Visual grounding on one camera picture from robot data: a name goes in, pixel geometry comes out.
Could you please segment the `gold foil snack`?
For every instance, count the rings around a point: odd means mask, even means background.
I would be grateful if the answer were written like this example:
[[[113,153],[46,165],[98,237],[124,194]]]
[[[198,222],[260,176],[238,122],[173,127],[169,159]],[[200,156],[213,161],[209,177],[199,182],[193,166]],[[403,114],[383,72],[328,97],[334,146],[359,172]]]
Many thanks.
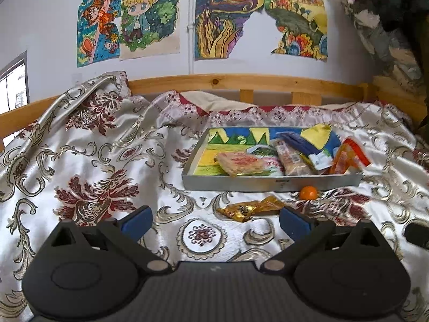
[[[218,208],[217,212],[229,219],[246,222],[256,214],[280,211],[284,206],[286,204],[277,197],[268,196],[261,201],[245,201]]]

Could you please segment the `clear biscuit bar pack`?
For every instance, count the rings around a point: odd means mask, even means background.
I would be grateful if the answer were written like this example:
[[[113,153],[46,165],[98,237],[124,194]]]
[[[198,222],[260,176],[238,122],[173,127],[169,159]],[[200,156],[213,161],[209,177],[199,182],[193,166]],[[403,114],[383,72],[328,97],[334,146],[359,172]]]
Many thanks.
[[[276,150],[286,176],[311,175],[310,167],[302,160],[299,152],[282,139],[273,139],[270,145]]]

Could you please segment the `green white stick pack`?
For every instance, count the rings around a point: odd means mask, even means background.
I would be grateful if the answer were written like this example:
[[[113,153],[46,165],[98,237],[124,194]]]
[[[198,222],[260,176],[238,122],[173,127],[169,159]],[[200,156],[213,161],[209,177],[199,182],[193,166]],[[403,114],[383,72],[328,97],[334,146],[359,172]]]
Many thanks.
[[[309,154],[308,158],[316,171],[329,169],[333,164],[333,158],[326,149],[319,153]]]

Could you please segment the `white green pickle packet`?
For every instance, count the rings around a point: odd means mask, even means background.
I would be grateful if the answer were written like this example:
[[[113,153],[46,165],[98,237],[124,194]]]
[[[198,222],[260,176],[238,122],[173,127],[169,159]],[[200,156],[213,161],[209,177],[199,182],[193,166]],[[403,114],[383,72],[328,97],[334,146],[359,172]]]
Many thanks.
[[[252,154],[265,163],[265,175],[272,177],[284,176],[284,167],[279,159],[277,151],[270,145],[254,145],[246,152]]]

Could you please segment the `orange jelly snack bag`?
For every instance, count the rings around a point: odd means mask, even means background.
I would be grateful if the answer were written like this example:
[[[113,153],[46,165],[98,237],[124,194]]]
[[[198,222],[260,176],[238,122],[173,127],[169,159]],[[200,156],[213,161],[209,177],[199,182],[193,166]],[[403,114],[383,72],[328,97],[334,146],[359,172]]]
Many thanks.
[[[344,174],[350,168],[362,170],[371,164],[361,145],[352,137],[347,137],[334,156],[330,174]]]

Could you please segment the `dark blue sachet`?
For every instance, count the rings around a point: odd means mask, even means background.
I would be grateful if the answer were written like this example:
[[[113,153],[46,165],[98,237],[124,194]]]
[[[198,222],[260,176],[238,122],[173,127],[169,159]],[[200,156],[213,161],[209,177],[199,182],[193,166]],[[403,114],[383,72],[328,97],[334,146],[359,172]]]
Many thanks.
[[[311,154],[317,155],[321,152],[320,149],[317,149],[312,143],[294,131],[282,131],[278,132],[276,135],[279,139],[282,139],[286,144],[290,145],[304,156],[309,156]]]

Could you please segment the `rice cracker pack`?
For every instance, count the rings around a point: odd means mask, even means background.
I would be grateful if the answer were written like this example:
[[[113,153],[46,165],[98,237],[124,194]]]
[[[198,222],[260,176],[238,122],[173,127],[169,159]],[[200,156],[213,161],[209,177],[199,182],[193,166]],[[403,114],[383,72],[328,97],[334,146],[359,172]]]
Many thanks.
[[[268,172],[264,160],[243,151],[218,153],[214,159],[232,177],[263,175]]]

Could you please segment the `small orange mandarin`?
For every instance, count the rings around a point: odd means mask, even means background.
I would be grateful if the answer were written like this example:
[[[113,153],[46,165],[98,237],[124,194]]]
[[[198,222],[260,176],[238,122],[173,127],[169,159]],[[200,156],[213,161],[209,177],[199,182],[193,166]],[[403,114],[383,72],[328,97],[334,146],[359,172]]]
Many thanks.
[[[313,186],[305,186],[299,192],[300,200],[316,200],[319,197],[319,191]]]

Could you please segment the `beige pillow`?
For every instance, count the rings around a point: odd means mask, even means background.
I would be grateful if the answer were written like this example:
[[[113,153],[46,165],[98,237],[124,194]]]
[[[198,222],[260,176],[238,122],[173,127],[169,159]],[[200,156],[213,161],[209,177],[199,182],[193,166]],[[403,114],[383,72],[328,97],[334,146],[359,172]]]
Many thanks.
[[[203,91],[181,92],[181,95],[187,101],[207,113],[213,111],[243,111],[254,107],[254,104],[225,99],[224,97]]]

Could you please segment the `window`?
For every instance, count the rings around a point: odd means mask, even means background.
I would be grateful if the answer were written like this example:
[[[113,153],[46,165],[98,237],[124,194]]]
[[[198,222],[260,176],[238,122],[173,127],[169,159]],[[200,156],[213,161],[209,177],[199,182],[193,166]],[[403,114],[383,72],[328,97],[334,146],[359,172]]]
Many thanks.
[[[0,114],[29,104],[27,52],[1,69]]]

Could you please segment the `orange girl drawing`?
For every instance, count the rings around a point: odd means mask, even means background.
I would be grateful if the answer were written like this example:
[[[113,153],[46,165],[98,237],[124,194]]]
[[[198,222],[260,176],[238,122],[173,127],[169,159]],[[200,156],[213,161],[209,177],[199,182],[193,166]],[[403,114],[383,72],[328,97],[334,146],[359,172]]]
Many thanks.
[[[115,19],[120,16],[121,0],[83,0],[79,5],[76,34],[76,64],[118,58],[119,30]]]

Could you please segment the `landscape hills drawing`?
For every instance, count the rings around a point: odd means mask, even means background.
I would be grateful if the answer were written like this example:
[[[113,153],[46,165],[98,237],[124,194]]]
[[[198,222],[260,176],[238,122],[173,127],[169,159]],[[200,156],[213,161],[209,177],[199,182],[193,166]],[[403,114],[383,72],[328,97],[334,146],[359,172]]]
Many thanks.
[[[265,11],[282,34],[273,54],[327,60],[327,13],[324,0],[265,0]]]

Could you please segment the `starry night drawing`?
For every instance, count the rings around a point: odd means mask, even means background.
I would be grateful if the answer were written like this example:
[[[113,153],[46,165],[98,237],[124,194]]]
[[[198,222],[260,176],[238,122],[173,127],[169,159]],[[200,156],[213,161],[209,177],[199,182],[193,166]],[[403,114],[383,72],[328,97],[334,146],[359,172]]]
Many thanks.
[[[196,0],[195,59],[229,58],[243,36],[243,25],[263,4],[264,0]]]

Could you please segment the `wooden bed frame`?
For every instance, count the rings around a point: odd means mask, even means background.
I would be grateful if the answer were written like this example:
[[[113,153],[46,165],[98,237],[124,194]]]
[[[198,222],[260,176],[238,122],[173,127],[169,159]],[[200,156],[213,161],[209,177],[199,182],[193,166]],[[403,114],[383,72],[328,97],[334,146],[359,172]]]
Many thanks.
[[[320,105],[325,97],[368,103],[380,100],[395,105],[414,122],[422,121],[427,113],[423,96],[397,94],[372,83],[348,85],[293,76],[259,74],[194,74],[139,79],[127,85],[132,94],[156,94],[169,90],[233,90],[239,92],[239,100],[243,103],[252,103],[255,91],[289,93],[294,105]]]

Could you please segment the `white wall pipe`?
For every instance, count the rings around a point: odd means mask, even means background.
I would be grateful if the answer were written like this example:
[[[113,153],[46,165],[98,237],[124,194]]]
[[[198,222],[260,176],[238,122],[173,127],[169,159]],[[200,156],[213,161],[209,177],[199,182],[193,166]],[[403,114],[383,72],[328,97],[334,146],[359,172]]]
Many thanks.
[[[194,73],[194,23],[195,23],[195,0],[188,0],[188,73]]]

